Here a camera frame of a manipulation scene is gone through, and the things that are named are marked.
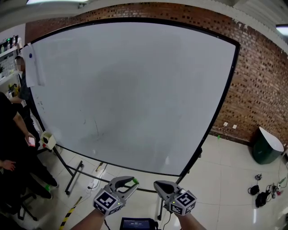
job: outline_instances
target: metal pole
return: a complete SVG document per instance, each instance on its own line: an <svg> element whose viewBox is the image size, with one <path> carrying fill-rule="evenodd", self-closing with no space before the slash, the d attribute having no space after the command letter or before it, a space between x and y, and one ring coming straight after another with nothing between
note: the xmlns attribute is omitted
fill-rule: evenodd
<svg viewBox="0 0 288 230"><path fill-rule="evenodd" d="M100 181L103 181L103 182L106 182L106 183L109 183L109 182L110 182L110 181L104 180L104 179L102 179L102 178L100 178L100 177L95 177L95 176L92 176L92 175L87 174L87 173L85 173L85 172L82 172L82 171L80 171L80 170L78 170L78 169L76 169L76 168L73 168L73 167L69 166L69 165L67 165L67 167L70 168L70 169L72 169L72 170L75 170L75 171L78 172L78 173L84 174L85 176L88 176L88 177L91 177L91 178L94 178L94 179L97 179L97 180L100 180ZM149 190L149 189L137 188L137 190L138 190L138 191L142 191L142 192L157 193L156 191L154 191L154 190Z"/></svg>
<svg viewBox="0 0 288 230"><path fill-rule="evenodd" d="M157 216L157 219L160 221L162 219L162 211L163 211L163 198L161 198L161 206L160 206L160 214Z"/></svg>
<svg viewBox="0 0 288 230"><path fill-rule="evenodd" d="M61 161L61 163L64 165L64 167L67 169L67 171L70 173L71 176L73 176L72 171L69 169L69 167L67 167L68 165L66 165L65 161L63 160L63 158L61 157L61 155L58 153L56 147L54 146L53 148L54 153L56 154L56 156L59 158L59 160Z"/></svg>
<svg viewBox="0 0 288 230"><path fill-rule="evenodd" d="M82 168L82 167L84 166L84 165L82 164L82 162L83 162L83 161L80 161L80 163L78 164L77 170L78 170L80 167ZM68 183L68 185L67 185L67 187L66 187L66 189L65 189L65 192L66 192L67 195L70 195L69 188L70 188L70 185L72 184L72 182L73 182L76 174L77 174L77 171L75 171L75 172L73 173L72 178L70 179L70 181L69 181L69 183Z"/></svg>

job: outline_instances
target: hand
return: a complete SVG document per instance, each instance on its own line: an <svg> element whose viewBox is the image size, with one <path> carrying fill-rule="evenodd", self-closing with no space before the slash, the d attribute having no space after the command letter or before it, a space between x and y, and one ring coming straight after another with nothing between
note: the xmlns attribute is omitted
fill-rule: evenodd
<svg viewBox="0 0 288 230"><path fill-rule="evenodd" d="M31 133L28 132L28 133L25 135L25 139L26 139L28 145L29 145L29 137L32 137L32 138L35 139L35 137L34 137Z"/></svg>
<svg viewBox="0 0 288 230"><path fill-rule="evenodd" d="M154 189L160 198L165 200L163 207L169 212L185 216L195 207L197 198L189 190L180 188L175 182L155 181Z"/></svg>
<svg viewBox="0 0 288 230"><path fill-rule="evenodd" d="M118 188L124 187L124 185L132 181L134 177L122 176L113 178L104 188L100 189L98 194L95 196L93 206L105 217L119 211L126 204L126 200L136 191L139 183L136 181L134 185L126 191L117 191Z"/></svg>
<svg viewBox="0 0 288 230"><path fill-rule="evenodd" d="M6 170L10 170L10 171L14 171L15 169L15 164L16 162L15 161L11 161L11 160L4 160L2 163L1 163L1 167L6 169Z"/></svg>

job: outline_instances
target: cable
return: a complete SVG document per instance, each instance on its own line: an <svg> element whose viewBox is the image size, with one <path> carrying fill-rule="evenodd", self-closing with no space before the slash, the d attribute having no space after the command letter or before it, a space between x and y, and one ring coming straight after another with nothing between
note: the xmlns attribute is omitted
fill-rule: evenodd
<svg viewBox="0 0 288 230"><path fill-rule="evenodd" d="M103 175L103 173L104 173L104 171L105 171L107 165L108 165L108 164L106 164L106 166L105 166L103 172L101 173L101 175L99 176L99 178L102 178L102 175ZM94 189L94 188L96 188L96 187L98 186L98 184L99 184L99 181L100 181L100 180L98 180L97 185L96 185L95 187L91 188L91 187L88 186L88 189Z"/></svg>
<svg viewBox="0 0 288 230"><path fill-rule="evenodd" d="M223 126L222 128L225 128L226 126ZM222 128L218 128L218 127L215 127L215 126L213 126L212 128L217 128L217 129L222 129Z"/></svg>
<svg viewBox="0 0 288 230"><path fill-rule="evenodd" d="M170 219L171 219L171 213L170 213L170 217L169 217L169 220L168 220L168 222L167 222L166 224L168 224L168 223L169 223ZM166 225L166 224L164 224L164 226L163 226L163 230L164 230L164 228L165 228L165 225Z"/></svg>
<svg viewBox="0 0 288 230"><path fill-rule="evenodd" d="M81 204L82 202L84 202L85 200L87 200L89 197L91 196L91 193L89 194L88 197L86 197L85 199L83 199L81 202L79 202L77 205L75 205L73 208L77 207L79 204Z"/></svg>
<svg viewBox="0 0 288 230"><path fill-rule="evenodd" d="M268 197L269 197L269 196L267 196L266 203L268 203L269 201L272 200L272 196L271 196L270 200L268 200Z"/></svg>
<svg viewBox="0 0 288 230"><path fill-rule="evenodd" d="M281 184L280 184L280 169L281 169L281 160L282 160L282 158L280 159L280 164L279 164L279 169L278 169L278 184L280 185L281 188L286 188L287 187L287 182L288 182L288 167L287 167L287 165L285 165L286 169L287 169L287 176L285 177L286 185L284 187L282 187Z"/></svg>
<svg viewBox="0 0 288 230"><path fill-rule="evenodd" d="M259 192L255 193L256 192L255 190L259 190L258 181L262 179L262 174L257 174L254 178L256 180L256 185L254 185L251 188L248 188L248 190L247 190L247 192L249 194L251 194L251 190L253 189L253 194L251 194L251 195L259 194Z"/></svg>
<svg viewBox="0 0 288 230"><path fill-rule="evenodd" d="M108 224L107 224L105 219L104 219L104 224L107 226L108 230L110 230L110 228L109 228L109 226L108 226Z"/></svg>
<svg viewBox="0 0 288 230"><path fill-rule="evenodd" d="M271 185L267 185L266 186L266 190L269 190L270 191L270 187L274 186L274 184L271 184Z"/></svg>

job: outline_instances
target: white tile floor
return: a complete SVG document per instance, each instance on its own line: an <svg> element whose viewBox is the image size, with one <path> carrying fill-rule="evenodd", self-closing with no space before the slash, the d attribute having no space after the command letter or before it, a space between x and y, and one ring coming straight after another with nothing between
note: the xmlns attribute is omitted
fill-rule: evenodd
<svg viewBox="0 0 288 230"><path fill-rule="evenodd" d="M287 169L281 159L277 159L268 165L259 165L251 157L251 150L244 145L217 139L208 136L203 145L202 158L190 170L190 173L180 183L189 189L198 198L192 214L208 230L272 230L282 229L284 216L288 213L288 189L283 189L283 194L271 200L265 206L256 209L255 197L247 193L247 189L256 184L254 176L262 173L263 179L259 181L261 191L265 191L268 184L277 183L287 175ZM77 166L83 160L83 171L93 173L99 162L91 160L67 150L63 150L61 156L71 166ZM24 221L17 220L23 227L33 229L41 227L44 230L57 230L68 212L69 208L80 196L87 198L78 205L68 219L64 229L70 229L94 208L92 201L98 189L91 195L85 193L85 189L91 178L80 175L70 196L64 192L71 176L52 153L44 152L39 158L47 166L49 171L59 182L59 188L52 191L53 200L44 200L40 197L30 202L32 213L39 218L33 221L28 215ZM111 180L117 176L135 176L140 186L152 189L155 180L176 181L176 177L159 176L144 172L123 169L115 166L107 166L103 172L103 178ZM122 217L149 217L155 219L158 196L156 194L136 191L127 201L126 207L107 217L107 223L112 230L120 228ZM163 212L161 227L168 221L169 214ZM171 216L165 230L179 230L180 225L175 217Z"/></svg>

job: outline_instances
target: ceiling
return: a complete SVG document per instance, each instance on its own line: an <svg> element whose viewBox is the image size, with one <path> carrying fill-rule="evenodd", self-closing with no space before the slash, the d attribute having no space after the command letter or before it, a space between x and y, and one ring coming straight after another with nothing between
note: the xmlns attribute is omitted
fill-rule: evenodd
<svg viewBox="0 0 288 230"><path fill-rule="evenodd" d="M27 0L0 0L0 31L13 26L44 18L71 17L86 11L98 9L112 4L123 3L125 0L89 0L83 8L75 2L51 2L45 4L26 5ZM197 0L190 0L191 5ZM284 0L216 0L225 5L241 10L260 21L288 43L288 38L279 34L276 24L288 24L288 6Z"/></svg>

